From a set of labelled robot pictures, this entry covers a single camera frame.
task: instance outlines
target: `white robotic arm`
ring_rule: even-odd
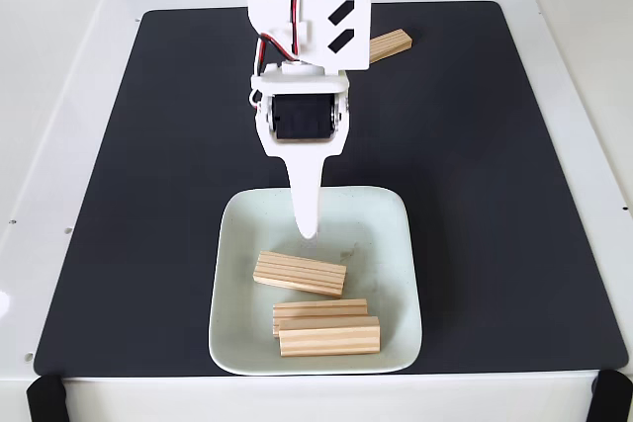
[[[345,69],[369,67],[371,0],[248,0],[259,34],[250,101],[267,155],[286,163],[299,231],[317,234],[326,157],[349,131]],[[286,58],[263,67],[266,48]]]

